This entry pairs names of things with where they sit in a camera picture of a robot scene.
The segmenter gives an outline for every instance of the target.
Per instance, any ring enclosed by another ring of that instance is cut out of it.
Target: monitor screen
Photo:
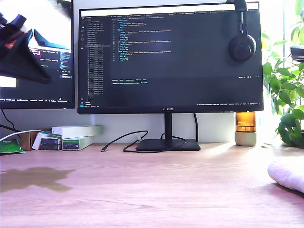
[[[32,31],[29,50],[51,78],[49,84],[42,84],[8,77],[0,69],[0,108],[75,108],[72,6],[71,0],[0,0],[7,23],[18,14],[26,18],[21,30]]]
[[[80,9],[78,113],[263,110],[259,4],[247,7],[244,62],[228,53],[234,4]]]

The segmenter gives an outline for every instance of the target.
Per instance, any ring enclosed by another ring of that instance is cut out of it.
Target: desk
[[[201,144],[199,152],[28,151],[1,156],[1,228],[303,228],[304,194],[268,164],[289,147]]]

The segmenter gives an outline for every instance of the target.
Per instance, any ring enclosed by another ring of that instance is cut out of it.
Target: cable
[[[128,135],[130,135],[130,134],[143,133],[143,132],[145,132],[145,134],[144,134],[142,137],[140,137],[140,139],[144,138],[144,137],[148,134],[149,131],[147,131],[147,130],[145,130],[145,131],[136,131],[136,132],[131,132],[131,133],[125,134],[125,135],[123,135],[123,136],[120,136],[119,138],[117,138],[117,139],[115,139],[115,140],[109,142],[106,146],[104,146],[104,147],[101,149],[100,152],[104,152],[104,151],[106,150],[106,148],[107,148],[110,144],[116,142],[117,140],[120,140],[121,138],[124,138],[124,137],[126,137],[126,136],[128,136]],[[175,136],[172,136],[172,138],[176,138],[176,139],[183,140],[183,144],[181,144],[181,145],[179,145],[179,146],[176,146],[176,147],[172,147],[172,148],[166,149],[166,150],[161,150],[161,151],[129,151],[129,150],[127,150],[129,147],[133,146],[135,143],[137,143],[137,142],[139,141],[139,140],[137,139],[135,142],[133,142],[133,143],[131,143],[130,145],[126,146],[126,147],[123,149],[123,152],[134,152],[134,153],[160,153],[160,152],[172,151],[172,150],[174,150],[174,149],[178,149],[179,147],[183,146],[183,145],[186,143],[186,140],[183,139],[183,138],[175,137]]]
[[[199,142],[199,125],[198,125],[198,119],[196,117],[196,113],[193,113],[194,115],[194,121],[195,121],[195,129],[196,129],[196,142]]]
[[[8,126],[4,126],[4,125],[2,125],[2,124],[0,124],[0,127],[5,128],[5,129],[8,129],[8,130],[13,131],[13,132],[20,132],[20,131],[14,129],[14,128],[11,128],[11,127],[8,127]]]
[[[126,136],[128,136],[128,135],[130,135],[130,134],[143,133],[143,132],[146,132],[146,134],[144,134],[144,135],[141,137],[141,139],[142,139],[143,137],[145,137],[145,136],[148,134],[149,131],[136,131],[136,132],[131,132],[131,133],[128,133],[128,134],[124,134],[123,136],[120,136],[119,138],[117,138],[117,139],[115,139],[115,140],[109,142],[106,146],[104,146],[104,147],[101,149],[100,152],[104,152],[104,151],[108,148],[109,145],[111,145],[112,143],[116,142],[117,140],[120,140],[120,139],[122,139],[122,138],[124,138],[124,137],[126,137]]]
[[[12,130],[12,129],[10,129],[10,130],[16,132],[16,128],[15,128],[14,123],[13,123],[12,121],[8,120],[8,118],[6,117],[6,115],[5,115],[4,111],[3,111],[3,109],[1,109],[1,111],[2,111],[2,114],[3,114],[4,118],[7,120],[7,122],[9,122],[9,123],[13,126],[13,130]]]
[[[9,134],[8,136],[5,136],[2,139],[0,139],[0,142],[3,141],[3,140],[5,140],[5,139],[7,139],[7,138],[9,138],[9,137],[11,137],[11,136],[13,136],[13,135],[23,134],[23,133],[28,133],[28,132],[43,132],[43,131],[42,130],[29,130],[29,131],[23,131],[23,132],[15,132],[13,134]]]

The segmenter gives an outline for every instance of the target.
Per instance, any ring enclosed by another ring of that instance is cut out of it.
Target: white cable
[[[7,139],[7,138],[9,138],[9,137],[11,137],[11,136],[13,136],[13,135],[16,135],[16,134],[23,134],[23,133],[28,133],[28,132],[43,132],[43,131],[42,131],[42,130],[29,130],[29,131],[23,131],[23,132],[15,132],[15,133],[13,133],[13,134],[10,134],[10,135],[5,136],[5,137],[3,137],[2,139],[0,139],[0,142],[3,141],[3,140],[5,140],[5,139]]]

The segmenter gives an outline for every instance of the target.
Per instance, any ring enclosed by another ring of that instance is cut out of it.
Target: white fabric
[[[304,156],[277,158],[269,164],[268,174],[280,185],[304,193]]]

